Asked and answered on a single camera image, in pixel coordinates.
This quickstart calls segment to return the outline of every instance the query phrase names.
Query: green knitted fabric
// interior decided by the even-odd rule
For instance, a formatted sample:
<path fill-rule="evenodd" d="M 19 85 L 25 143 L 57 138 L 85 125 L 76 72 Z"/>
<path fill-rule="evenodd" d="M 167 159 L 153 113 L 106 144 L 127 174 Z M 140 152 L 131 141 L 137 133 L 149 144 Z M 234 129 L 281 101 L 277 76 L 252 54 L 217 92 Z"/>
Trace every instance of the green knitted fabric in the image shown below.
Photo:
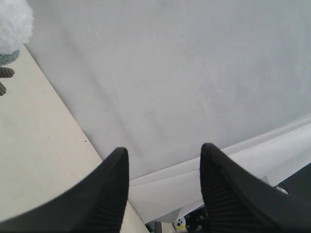
<path fill-rule="evenodd" d="M 0 67 L 15 61 L 19 56 L 19 50 L 14 51 L 12 54 L 0 54 Z"/>

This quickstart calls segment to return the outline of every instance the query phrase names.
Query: plush toy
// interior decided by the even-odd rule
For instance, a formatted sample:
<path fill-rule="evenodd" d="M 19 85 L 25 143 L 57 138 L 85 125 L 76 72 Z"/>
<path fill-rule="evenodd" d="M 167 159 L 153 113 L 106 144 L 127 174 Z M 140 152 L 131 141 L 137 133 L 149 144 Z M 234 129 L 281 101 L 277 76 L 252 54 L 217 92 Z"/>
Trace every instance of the plush toy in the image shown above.
<path fill-rule="evenodd" d="M 33 29 L 33 11 L 26 0 L 0 0 L 0 78 L 11 78 L 14 70 L 2 67 L 19 56 Z M 0 82 L 0 96 L 6 93 Z"/>

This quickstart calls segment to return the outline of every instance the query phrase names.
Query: fluffy white plush toy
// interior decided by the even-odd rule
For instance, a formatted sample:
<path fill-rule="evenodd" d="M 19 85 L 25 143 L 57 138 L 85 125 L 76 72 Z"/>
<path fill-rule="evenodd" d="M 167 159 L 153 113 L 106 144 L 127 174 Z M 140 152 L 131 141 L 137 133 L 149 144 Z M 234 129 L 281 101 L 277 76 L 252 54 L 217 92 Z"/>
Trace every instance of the fluffy white plush toy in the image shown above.
<path fill-rule="evenodd" d="M 26 0 L 0 0 L 0 67 L 18 58 L 19 49 L 27 43 L 33 30 L 33 11 Z M 11 78 L 14 71 L 0 68 L 0 78 Z M 0 96 L 6 88 L 0 83 Z"/>

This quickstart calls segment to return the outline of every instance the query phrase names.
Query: white backdrop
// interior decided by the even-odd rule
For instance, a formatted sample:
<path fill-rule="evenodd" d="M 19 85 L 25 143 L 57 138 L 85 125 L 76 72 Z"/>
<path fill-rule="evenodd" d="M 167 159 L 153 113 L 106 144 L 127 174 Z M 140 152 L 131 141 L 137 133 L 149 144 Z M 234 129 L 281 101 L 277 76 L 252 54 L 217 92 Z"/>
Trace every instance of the white backdrop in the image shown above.
<path fill-rule="evenodd" d="M 27 47 L 99 155 L 128 148 L 131 179 L 311 113 L 310 1 L 29 3 Z"/>

